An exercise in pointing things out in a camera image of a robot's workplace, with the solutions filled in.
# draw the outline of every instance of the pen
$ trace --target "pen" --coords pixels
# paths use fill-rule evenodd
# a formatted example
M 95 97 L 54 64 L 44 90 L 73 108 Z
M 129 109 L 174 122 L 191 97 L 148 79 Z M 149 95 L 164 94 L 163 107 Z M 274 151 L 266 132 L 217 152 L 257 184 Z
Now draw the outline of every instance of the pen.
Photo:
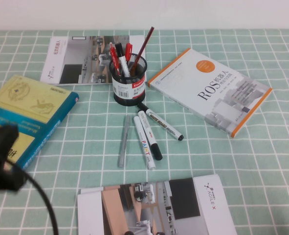
M 179 140 L 179 141 L 183 140 L 183 134 L 181 134 L 179 131 L 177 131 L 174 127 L 172 127 L 168 122 L 166 122 L 164 119 L 162 119 L 159 115 L 154 113 L 146 105 L 144 105 L 143 103 L 139 103 L 138 108 L 141 109 L 142 111 L 144 111 L 147 116 L 149 116 L 154 121 L 156 121 L 164 129 L 166 129 L 166 131 L 168 131 L 177 140 Z
M 119 62 L 118 62 L 118 58 L 117 58 L 116 51 L 115 51 L 115 48 L 113 46 L 113 43 L 110 43 L 110 46 L 111 46 L 111 48 L 110 48 L 111 59 L 113 60 L 114 67 L 117 70 L 117 75 L 120 76 Z
M 142 110 L 138 111 L 138 116 L 140 118 L 141 124 L 145 131 L 146 136 L 148 137 L 149 143 L 151 145 L 151 150 L 156 160 L 162 160 L 163 156 L 160 152 L 160 149 L 157 145 L 156 139 L 154 137 L 153 131 L 149 125 L 149 121 L 147 120 L 145 113 Z
M 123 46 L 121 45 L 121 43 L 116 43 L 115 47 L 116 47 L 117 55 L 121 64 L 121 68 L 123 69 L 124 75 L 125 77 L 130 77 Z
M 124 167 L 129 126 L 130 126 L 130 115 L 127 115 L 125 118 L 125 127 L 124 127 L 124 132 L 123 132 L 123 141 L 121 144 L 121 152 L 120 152 L 119 158 L 118 158 L 118 160 L 119 160 L 118 166 L 119 167 Z
M 135 60 L 134 60 L 134 64 L 133 64 L 133 66 L 132 66 L 131 69 L 130 69 L 130 74 L 131 74 L 131 76 L 134 75 L 135 69 L 136 69 L 136 67 L 137 67 L 137 65 L 138 65 L 138 61 L 139 61 L 139 59 L 140 59 L 140 57 L 141 57 L 141 55 L 142 55 L 142 52 L 144 51 L 144 48 L 146 47 L 146 45 L 147 45 L 147 43 L 148 43 L 148 41 L 149 41 L 149 39 L 150 39 L 153 31 L 154 31 L 154 27 L 151 27 L 148 35 L 146 36 L 146 39 L 144 40 L 144 43 L 143 43 L 143 45 L 142 45 L 142 47 L 141 47 L 138 55 L 136 56 L 136 58 L 135 58 Z
M 149 168 L 149 170 L 155 170 L 156 166 L 155 166 L 155 163 L 154 163 L 154 160 L 152 157 L 152 153 L 150 151 L 150 146 L 149 146 L 148 140 L 145 136 L 145 132 L 143 130 L 140 118 L 138 116 L 135 116 L 133 118 L 133 121 L 134 121 L 134 124 L 136 127 L 136 131 L 138 132 L 138 135 L 139 135 L 139 139 L 140 139 L 140 142 L 141 142 L 144 154 L 145 154 L 145 159 L 146 159 L 146 163 L 148 165 L 148 168 Z
M 132 51 L 133 51 L 132 44 L 127 43 L 126 44 L 126 52 L 125 52 L 125 57 L 126 57 L 127 63 L 130 61 Z

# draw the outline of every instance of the magazine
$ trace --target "magazine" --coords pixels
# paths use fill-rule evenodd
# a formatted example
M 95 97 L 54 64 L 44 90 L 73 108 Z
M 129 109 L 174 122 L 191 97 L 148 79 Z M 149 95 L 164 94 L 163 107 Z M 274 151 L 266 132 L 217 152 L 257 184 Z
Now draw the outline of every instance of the magazine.
M 49 84 L 111 83 L 110 43 L 127 43 L 138 53 L 144 36 L 71 36 L 52 37 L 41 75 Z
M 236 235 L 218 175 L 86 188 L 79 235 Z

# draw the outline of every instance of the black cable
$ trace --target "black cable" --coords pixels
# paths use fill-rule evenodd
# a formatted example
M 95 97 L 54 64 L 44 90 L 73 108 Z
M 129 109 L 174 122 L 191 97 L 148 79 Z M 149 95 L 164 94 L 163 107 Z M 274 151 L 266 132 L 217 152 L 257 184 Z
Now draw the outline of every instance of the black cable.
M 22 173 L 33 184 L 33 186 L 38 190 L 40 196 L 42 197 L 42 199 L 43 199 L 43 201 L 44 201 L 44 203 L 45 203 L 45 205 L 47 207 L 48 213 L 50 215 L 52 228 L 53 228 L 53 234 L 54 235 L 58 235 L 58 226 L 57 226 L 55 213 L 54 213 L 54 210 L 52 208 L 52 205 L 51 205 L 50 200 L 48 199 L 46 193 L 43 191 L 43 189 L 37 183 L 37 181 L 35 181 L 27 172 L 22 170 L 18 165 L 16 165 L 15 163 L 11 162 L 10 160 L 6 160 L 6 162 L 9 163 L 10 165 L 12 165 L 15 170 L 17 170 L 20 173 Z

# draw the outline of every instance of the green grid tablecloth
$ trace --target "green grid tablecloth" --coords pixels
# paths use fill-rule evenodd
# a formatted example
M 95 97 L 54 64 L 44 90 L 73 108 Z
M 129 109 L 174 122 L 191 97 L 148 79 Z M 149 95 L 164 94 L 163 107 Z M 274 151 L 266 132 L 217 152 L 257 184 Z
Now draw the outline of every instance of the green grid tablecloth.
M 124 31 L 0 31 L 0 87 L 14 74 L 39 80 L 50 36 L 146 35 Z M 111 85 L 65 86 L 80 100 L 28 168 L 45 188 L 61 234 L 77 230 L 78 189 L 219 174 L 239 235 L 289 235 L 289 29 L 156 30 L 146 47 L 150 79 L 187 47 L 274 91 L 235 139 L 147 89 L 146 104 L 185 136 L 179 142 L 157 124 L 163 153 L 156 171 L 145 167 L 134 125 L 126 164 L 117 168 L 125 114 Z M 0 235 L 52 234 L 38 193 L 26 185 L 18 196 L 0 193 Z

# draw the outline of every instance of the teal book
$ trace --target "teal book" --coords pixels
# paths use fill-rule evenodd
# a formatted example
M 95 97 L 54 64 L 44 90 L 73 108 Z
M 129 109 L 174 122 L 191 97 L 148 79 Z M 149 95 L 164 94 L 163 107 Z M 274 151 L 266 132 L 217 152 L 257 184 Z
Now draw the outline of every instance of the teal book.
M 0 125 L 18 126 L 8 159 L 28 167 L 76 104 L 75 92 L 15 75 L 0 89 Z

